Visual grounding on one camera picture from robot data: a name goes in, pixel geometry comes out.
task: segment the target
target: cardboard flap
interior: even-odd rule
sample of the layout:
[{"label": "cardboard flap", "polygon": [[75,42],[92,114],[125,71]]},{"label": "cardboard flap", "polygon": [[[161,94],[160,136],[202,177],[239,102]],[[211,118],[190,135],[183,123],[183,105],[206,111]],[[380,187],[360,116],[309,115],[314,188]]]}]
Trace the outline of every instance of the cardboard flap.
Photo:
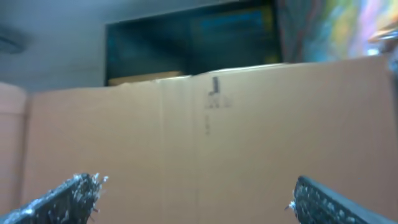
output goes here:
[{"label": "cardboard flap", "polygon": [[0,83],[0,113],[25,114],[27,93],[16,86]]},{"label": "cardboard flap", "polygon": [[144,81],[157,80],[162,78],[179,77],[181,75],[182,72],[160,72],[160,73],[145,74],[145,75],[133,75],[130,77],[112,78],[108,80],[108,84],[110,86],[117,86],[123,83],[144,82]]},{"label": "cardboard flap", "polygon": [[392,81],[369,57],[41,93],[23,201],[99,172],[96,223],[296,223],[305,174],[398,220]]},{"label": "cardboard flap", "polygon": [[0,213],[19,205],[27,94],[0,83]]}]

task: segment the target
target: brown cardboard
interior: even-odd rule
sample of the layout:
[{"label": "brown cardboard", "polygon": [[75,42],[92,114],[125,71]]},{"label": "brown cardboard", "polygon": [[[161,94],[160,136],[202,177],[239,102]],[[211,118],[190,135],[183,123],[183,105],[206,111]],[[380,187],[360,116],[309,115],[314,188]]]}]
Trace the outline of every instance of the brown cardboard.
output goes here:
[{"label": "brown cardboard", "polygon": [[382,57],[221,70],[32,98],[22,201],[109,176],[95,223],[297,223],[305,174],[398,220]]},{"label": "brown cardboard", "polygon": [[0,83],[0,214],[19,205],[27,95]]},{"label": "brown cardboard", "polygon": [[122,78],[112,78],[108,80],[108,84],[109,86],[117,86],[123,83],[143,82],[143,81],[156,80],[161,78],[178,77],[181,75],[182,72],[160,72],[160,73],[145,74],[145,75],[133,75]]}]

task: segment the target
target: colorful fabric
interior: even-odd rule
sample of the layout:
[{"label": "colorful fabric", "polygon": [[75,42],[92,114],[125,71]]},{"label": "colorful fabric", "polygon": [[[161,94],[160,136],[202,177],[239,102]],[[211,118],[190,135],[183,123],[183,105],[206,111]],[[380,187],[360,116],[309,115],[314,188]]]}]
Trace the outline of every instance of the colorful fabric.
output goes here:
[{"label": "colorful fabric", "polygon": [[373,54],[368,39],[398,14],[398,0],[277,0],[284,61]]}]

